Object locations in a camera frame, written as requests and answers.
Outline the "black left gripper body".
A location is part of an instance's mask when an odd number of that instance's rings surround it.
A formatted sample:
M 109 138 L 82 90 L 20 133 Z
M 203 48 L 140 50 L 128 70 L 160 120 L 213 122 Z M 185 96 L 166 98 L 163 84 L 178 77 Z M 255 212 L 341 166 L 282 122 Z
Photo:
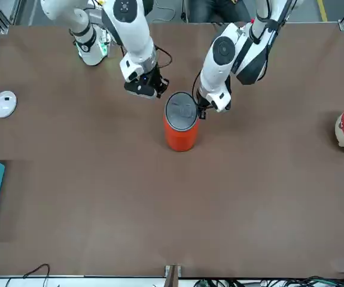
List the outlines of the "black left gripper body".
M 196 99 L 197 99 L 197 106 L 199 109 L 211 108 L 211 103 L 201 95 L 199 89 L 196 90 Z

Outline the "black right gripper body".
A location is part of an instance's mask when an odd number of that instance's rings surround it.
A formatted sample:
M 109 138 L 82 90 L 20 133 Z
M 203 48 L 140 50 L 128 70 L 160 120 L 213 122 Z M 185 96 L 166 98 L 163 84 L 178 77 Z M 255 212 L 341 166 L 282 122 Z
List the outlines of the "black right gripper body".
M 162 76 L 159 65 L 156 64 L 149 72 L 143 74 L 143 82 L 146 86 L 154 89 L 160 89 L 162 86 Z

